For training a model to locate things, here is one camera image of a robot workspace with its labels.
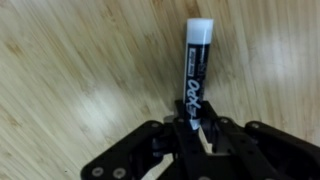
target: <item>black marker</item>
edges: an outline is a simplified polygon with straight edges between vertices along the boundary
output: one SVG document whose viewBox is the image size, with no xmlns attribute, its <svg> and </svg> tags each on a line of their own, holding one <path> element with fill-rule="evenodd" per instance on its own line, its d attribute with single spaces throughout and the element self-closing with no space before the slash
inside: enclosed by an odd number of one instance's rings
<svg viewBox="0 0 320 180">
<path fill-rule="evenodd" d="M 199 110 L 203 101 L 213 22 L 213 19 L 193 18 L 187 23 L 183 103 L 185 118 L 193 129 L 198 129 L 200 124 Z"/>
</svg>

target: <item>wood grain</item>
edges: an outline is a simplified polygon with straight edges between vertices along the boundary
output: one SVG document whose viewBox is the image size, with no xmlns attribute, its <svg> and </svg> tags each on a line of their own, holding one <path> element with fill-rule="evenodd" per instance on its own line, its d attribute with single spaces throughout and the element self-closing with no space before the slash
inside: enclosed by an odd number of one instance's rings
<svg viewBox="0 0 320 180">
<path fill-rule="evenodd" d="M 0 179 L 79 179 L 172 114 L 190 17 L 215 19 L 205 98 L 220 115 L 320 145 L 319 12 L 317 0 L 0 0 Z"/>
</svg>

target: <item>marker label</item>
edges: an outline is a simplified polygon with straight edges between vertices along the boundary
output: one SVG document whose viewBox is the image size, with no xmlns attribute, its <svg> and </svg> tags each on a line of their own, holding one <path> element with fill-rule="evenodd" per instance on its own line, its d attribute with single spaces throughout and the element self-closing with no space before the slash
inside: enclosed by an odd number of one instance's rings
<svg viewBox="0 0 320 180">
<path fill-rule="evenodd" d="M 204 80 L 206 75 L 209 44 L 188 44 L 185 106 L 186 117 L 189 120 L 199 120 L 199 111 L 203 101 Z"/>
</svg>

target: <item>bolt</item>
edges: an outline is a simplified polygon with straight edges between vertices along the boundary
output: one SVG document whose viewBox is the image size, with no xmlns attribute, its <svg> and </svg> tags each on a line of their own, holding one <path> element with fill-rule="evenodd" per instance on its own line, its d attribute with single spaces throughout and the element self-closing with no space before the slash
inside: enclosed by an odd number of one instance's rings
<svg viewBox="0 0 320 180">
<path fill-rule="evenodd" d="M 228 123 L 229 121 L 228 121 L 228 119 L 221 119 L 221 122 Z"/>
<path fill-rule="evenodd" d="M 152 123 L 151 126 L 152 127 L 159 127 L 159 123 Z"/>
<path fill-rule="evenodd" d="M 259 128 L 259 124 L 257 124 L 257 123 L 252 123 L 251 126 L 254 128 Z"/>
<path fill-rule="evenodd" d="M 126 175 L 124 168 L 117 168 L 113 171 L 113 177 L 116 179 L 122 179 Z"/>
<path fill-rule="evenodd" d="M 96 167 L 96 168 L 94 168 L 93 170 L 92 170 L 92 175 L 94 176 L 94 177 L 100 177 L 100 176 L 102 176 L 102 174 L 103 174 L 103 168 L 102 167 Z"/>
<path fill-rule="evenodd" d="M 201 177 L 199 177 L 198 180 L 211 180 L 211 179 L 207 176 L 201 176 Z"/>
</svg>

